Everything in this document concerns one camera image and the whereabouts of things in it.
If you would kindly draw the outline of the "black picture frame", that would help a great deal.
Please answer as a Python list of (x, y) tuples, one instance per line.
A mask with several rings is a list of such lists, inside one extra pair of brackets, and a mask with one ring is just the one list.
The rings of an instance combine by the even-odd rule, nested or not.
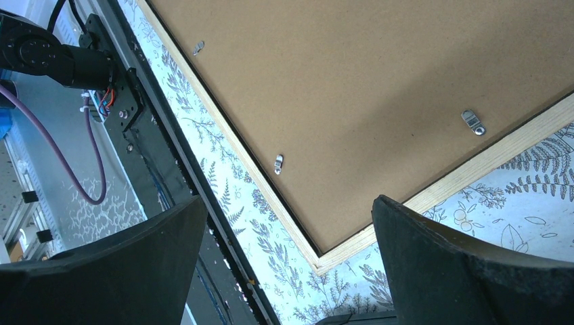
[(322, 275), (573, 120), (572, 1), (140, 1)]

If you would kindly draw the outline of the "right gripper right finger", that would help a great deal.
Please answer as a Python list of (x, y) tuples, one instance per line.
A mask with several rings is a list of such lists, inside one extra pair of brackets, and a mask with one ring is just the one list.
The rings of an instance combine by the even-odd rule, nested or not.
[(372, 221), (400, 324), (572, 324), (573, 264), (502, 248), (387, 196)]

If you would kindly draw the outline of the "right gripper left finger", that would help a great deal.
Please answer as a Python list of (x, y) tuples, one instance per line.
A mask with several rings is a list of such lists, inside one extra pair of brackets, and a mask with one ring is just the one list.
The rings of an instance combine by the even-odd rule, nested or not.
[(45, 261), (1, 266), (2, 324), (179, 324), (208, 211), (195, 196)]

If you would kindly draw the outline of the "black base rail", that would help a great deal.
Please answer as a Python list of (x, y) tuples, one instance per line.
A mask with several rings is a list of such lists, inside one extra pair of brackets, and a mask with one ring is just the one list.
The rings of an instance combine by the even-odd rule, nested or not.
[(116, 60), (104, 126), (147, 217), (189, 198), (207, 210), (184, 314), (196, 324), (278, 324), (118, 1), (79, 1), (92, 45)]

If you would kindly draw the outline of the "floral table mat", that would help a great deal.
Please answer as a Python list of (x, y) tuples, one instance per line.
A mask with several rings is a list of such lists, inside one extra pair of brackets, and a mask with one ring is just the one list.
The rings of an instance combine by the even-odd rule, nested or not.
[[(278, 323), (314, 324), (328, 316), (392, 309), (375, 244), (315, 274), (138, 3), (121, 1), (120, 8)], [(573, 126), (565, 125), (425, 216), (503, 248), (572, 261)]]

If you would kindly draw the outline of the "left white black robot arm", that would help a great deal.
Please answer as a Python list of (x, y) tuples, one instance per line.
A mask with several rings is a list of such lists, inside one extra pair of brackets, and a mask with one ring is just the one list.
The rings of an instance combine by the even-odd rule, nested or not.
[(52, 32), (5, 10), (1, 10), (1, 68), (91, 90), (107, 89), (118, 74), (106, 52), (62, 44)]

